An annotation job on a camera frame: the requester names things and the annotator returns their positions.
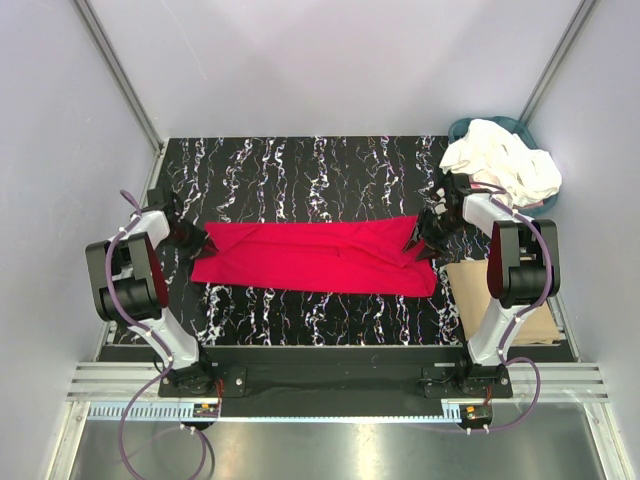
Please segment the red t shirt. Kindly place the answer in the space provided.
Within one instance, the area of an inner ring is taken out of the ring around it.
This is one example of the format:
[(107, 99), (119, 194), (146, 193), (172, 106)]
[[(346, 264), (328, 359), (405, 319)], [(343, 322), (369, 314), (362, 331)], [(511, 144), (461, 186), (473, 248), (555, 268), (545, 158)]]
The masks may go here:
[(218, 252), (195, 262), (194, 283), (337, 294), (433, 295), (437, 276), (403, 247), (414, 216), (331, 223), (205, 225)]

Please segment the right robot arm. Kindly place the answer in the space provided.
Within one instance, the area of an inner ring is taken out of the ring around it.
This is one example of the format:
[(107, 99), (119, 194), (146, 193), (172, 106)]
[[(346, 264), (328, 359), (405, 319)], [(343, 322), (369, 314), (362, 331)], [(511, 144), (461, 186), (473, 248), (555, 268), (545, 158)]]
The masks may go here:
[(406, 250), (420, 249), (419, 261), (441, 257), (450, 237), (473, 225), (490, 239), (486, 272), (490, 300), (479, 329), (451, 367), (424, 370), (424, 393), (434, 398), (458, 393), (485, 398), (512, 394), (507, 354), (535, 309), (560, 288), (558, 229), (500, 201), (503, 188), (472, 184), (464, 174), (446, 174), (414, 224)]

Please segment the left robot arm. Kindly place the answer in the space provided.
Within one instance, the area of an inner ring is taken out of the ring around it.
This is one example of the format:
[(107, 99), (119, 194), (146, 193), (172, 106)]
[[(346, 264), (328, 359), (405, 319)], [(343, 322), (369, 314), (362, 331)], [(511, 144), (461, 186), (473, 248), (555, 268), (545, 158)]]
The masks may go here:
[(85, 248), (92, 297), (98, 316), (144, 338), (153, 348), (161, 381), (179, 394), (218, 394), (222, 379), (199, 341), (169, 309), (169, 292), (156, 254), (169, 244), (189, 260), (218, 252), (213, 240), (184, 215), (178, 194), (163, 188), (147, 191), (141, 207), (126, 191), (121, 196), (134, 212), (129, 223), (108, 240)]

